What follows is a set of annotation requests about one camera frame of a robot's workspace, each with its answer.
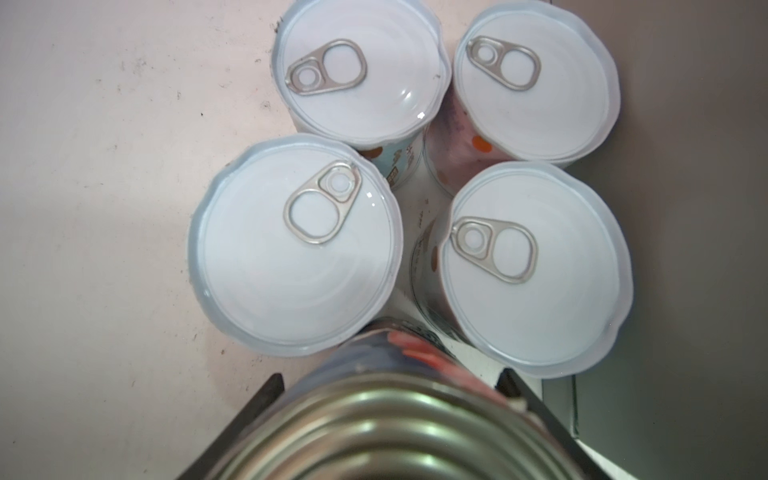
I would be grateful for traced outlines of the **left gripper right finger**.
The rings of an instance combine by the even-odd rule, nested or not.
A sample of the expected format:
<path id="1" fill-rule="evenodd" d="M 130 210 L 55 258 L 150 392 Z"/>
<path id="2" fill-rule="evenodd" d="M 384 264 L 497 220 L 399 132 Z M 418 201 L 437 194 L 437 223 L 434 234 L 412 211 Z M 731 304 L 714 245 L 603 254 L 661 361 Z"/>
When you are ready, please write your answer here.
<path id="1" fill-rule="evenodd" d="M 497 391 L 507 397 L 512 406 L 520 407 L 531 420 L 540 425 L 548 437 L 586 475 L 586 479 L 610 479 L 514 370 L 502 370 L 497 380 Z"/>

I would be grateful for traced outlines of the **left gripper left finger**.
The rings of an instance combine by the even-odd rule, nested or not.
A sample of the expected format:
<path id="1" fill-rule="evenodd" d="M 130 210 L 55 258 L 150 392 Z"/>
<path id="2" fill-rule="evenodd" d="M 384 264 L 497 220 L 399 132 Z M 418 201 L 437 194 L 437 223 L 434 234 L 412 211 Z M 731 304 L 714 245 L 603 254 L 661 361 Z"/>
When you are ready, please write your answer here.
<path id="1" fill-rule="evenodd" d="M 244 434 L 246 428 L 253 424 L 259 416 L 274 404 L 284 391 L 285 386 L 282 374 L 272 374 L 210 446 L 178 479 L 204 479 L 235 445 Z"/>

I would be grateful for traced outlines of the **dark blue tomato can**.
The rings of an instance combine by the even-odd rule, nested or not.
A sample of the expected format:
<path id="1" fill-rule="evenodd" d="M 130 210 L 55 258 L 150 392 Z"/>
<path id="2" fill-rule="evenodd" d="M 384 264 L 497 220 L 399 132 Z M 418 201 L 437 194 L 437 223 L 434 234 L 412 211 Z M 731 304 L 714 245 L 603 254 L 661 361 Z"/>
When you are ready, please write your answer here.
<path id="1" fill-rule="evenodd" d="M 214 479 L 580 479 L 520 398 L 492 388 L 435 336 L 371 322 L 282 393 Z"/>

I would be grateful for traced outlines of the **grey metal cabinet counter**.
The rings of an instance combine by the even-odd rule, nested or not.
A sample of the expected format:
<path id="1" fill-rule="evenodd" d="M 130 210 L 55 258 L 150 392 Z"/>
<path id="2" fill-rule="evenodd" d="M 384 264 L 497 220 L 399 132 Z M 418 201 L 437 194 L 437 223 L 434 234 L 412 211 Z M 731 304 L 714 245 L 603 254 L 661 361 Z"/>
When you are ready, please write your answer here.
<path id="1" fill-rule="evenodd" d="M 767 5 L 567 1 L 620 74 L 604 144 L 571 173 L 627 240 L 634 302 L 610 353 L 544 385 L 639 479 L 767 475 Z"/>

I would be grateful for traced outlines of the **white lid can front-right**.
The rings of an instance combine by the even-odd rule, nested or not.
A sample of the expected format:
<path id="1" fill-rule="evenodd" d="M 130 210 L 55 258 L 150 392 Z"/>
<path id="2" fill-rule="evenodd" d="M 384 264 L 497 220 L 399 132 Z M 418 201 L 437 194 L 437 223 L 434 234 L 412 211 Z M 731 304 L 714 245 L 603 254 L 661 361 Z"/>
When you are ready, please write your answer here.
<path id="1" fill-rule="evenodd" d="M 541 379 L 599 363 L 634 294 L 629 249 L 605 201 L 534 162 L 473 177 L 419 237 L 410 279 L 436 329 Z"/>

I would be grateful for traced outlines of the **white lid can front-left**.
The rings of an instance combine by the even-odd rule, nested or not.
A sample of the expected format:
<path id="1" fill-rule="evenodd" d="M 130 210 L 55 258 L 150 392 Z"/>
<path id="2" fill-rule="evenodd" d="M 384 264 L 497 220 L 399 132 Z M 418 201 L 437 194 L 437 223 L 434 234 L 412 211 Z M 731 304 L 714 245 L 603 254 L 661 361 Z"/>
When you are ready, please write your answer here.
<path id="1" fill-rule="evenodd" d="M 389 299 L 404 250 L 387 181 L 345 144 L 295 134 L 223 169 L 188 234 L 195 296 L 222 333 L 307 356 L 349 339 Z"/>

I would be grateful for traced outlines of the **white lid can back-right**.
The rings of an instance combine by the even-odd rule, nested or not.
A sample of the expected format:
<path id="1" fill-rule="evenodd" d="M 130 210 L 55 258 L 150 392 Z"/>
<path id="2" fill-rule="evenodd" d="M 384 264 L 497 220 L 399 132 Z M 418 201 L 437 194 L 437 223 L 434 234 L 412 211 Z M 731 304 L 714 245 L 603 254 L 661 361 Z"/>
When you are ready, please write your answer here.
<path id="1" fill-rule="evenodd" d="M 616 64 L 583 20 L 543 1 L 504 2 L 456 47 L 426 164 L 449 195 L 500 162 L 565 168 L 607 139 L 620 107 Z"/>

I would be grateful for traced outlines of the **white lid can back-left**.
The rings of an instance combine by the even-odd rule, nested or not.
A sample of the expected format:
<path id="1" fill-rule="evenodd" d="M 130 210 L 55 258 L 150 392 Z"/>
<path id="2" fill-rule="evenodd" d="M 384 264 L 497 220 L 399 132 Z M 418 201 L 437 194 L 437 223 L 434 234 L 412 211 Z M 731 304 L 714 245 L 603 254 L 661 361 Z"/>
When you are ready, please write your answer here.
<path id="1" fill-rule="evenodd" d="M 296 1 L 271 71 L 296 129 L 340 141 L 392 189 L 424 155 L 452 77 L 442 26 L 423 1 Z"/>

